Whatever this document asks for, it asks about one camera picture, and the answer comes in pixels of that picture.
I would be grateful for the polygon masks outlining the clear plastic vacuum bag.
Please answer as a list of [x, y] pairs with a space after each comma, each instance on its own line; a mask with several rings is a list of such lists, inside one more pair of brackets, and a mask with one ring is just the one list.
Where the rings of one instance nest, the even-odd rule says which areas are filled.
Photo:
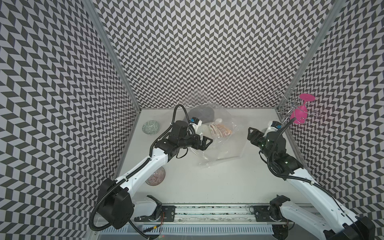
[[242, 157], [247, 140], [249, 119], [237, 110], [227, 110], [215, 102], [190, 107], [190, 117], [202, 121], [197, 134], [212, 139], [204, 150], [192, 150], [202, 167], [211, 167]]

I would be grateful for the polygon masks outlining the grey towel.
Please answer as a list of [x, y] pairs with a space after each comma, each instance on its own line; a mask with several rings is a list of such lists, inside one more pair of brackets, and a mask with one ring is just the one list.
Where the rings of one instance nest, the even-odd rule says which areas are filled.
[[211, 107], [196, 107], [188, 112], [190, 118], [198, 118], [203, 124], [214, 122], [215, 111]]

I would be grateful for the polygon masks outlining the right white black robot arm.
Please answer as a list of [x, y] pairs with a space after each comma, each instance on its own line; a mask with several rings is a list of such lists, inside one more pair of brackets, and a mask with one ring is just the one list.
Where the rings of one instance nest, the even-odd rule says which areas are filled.
[[271, 173], [297, 189], [319, 215], [299, 207], [286, 196], [270, 202], [270, 218], [293, 221], [319, 240], [373, 240], [376, 227], [368, 217], [359, 217], [324, 189], [304, 165], [286, 150], [283, 128], [268, 127], [265, 133], [249, 128], [247, 139], [259, 147]]

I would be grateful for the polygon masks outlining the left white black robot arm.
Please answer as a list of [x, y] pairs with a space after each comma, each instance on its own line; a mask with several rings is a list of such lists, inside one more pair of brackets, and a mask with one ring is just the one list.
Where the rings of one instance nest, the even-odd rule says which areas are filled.
[[135, 167], [115, 180], [106, 179], [99, 187], [97, 202], [91, 211], [89, 227], [94, 232], [109, 227], [122, 228], [131, 218], [159, 217], [160, 203], [154, 199], [134, 203], [138, 189], [159, 168], [178, 155], [181, 149], [206, 150], [213, 140], [197, 134], [202, 121], [191, 118], [188, 122], [175, 121], [163, 136], [154, 141], [150, 153]]

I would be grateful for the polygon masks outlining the pink plastic wine glass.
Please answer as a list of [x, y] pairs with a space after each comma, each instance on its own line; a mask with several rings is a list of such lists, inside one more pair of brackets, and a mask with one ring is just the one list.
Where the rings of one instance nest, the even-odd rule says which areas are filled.
[[291, 120], [295, 118], [294, 124], [296, 125], [305, 123], [309, 115], [307, 105], [316, 100], [315, 96], [310, 94], [300, 94], [299, 99], [301, 100], [301, 102], [299, 103], [298, 106], [295, 107], [295, 109], [293, 110], [290, 116]]

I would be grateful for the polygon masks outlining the green patterned small bowl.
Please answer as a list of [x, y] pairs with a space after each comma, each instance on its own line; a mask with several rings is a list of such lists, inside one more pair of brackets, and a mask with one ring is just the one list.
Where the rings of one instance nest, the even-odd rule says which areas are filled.
[[160, 130], [160, 124], [158, 121], [150, 120], [143, 124], [142, 131], [147, 135], [155, 135]]

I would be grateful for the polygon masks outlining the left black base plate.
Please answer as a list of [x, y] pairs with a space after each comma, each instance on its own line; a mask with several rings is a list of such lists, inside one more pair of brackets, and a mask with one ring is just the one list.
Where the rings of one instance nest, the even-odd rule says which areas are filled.
[[151, 216], [141, 216], [134, 218], [136, 223], [150, 223], [156, 222], [174, 222], [176, 216], [176, 206], [162, 206], [160, 209], [155, 210]]

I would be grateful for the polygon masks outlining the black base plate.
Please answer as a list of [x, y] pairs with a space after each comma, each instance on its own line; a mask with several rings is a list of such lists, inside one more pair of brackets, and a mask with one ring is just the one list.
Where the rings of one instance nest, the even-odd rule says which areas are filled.
[[155, 210], [151, 216], [141, 216], [134, 218], [136, 223], [150, 223], [156, 222], [174, 222], [176, 216], [176, 206], [162, 206], [160, 209]]
[[257, 205], [252, 206], [252, 209], [257, 222], [286, 223], [288, 221], [283, 217], [279, 207]]

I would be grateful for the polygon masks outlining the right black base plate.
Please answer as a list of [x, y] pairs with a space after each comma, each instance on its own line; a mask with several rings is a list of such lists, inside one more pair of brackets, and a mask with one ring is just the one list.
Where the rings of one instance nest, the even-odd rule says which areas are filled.
[[288, 221], [283, 217], [279, 207], [257, 205], [252, 206], [252, 209], [257, 222], [286, 223]]

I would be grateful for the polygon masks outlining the aluminium mounting rail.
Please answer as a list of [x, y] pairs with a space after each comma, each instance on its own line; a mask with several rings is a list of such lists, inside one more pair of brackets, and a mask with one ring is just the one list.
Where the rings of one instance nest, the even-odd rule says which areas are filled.
[[[257, 222], [253, 214], [252, 206], [269, 204], [162, 204], [162, 206], [176, 206], [174, 222], [169, 224], [272, 224], [284, 225], [286, 223]], [[131, 217], [145, 216], [140, 211], [135, 211]]]

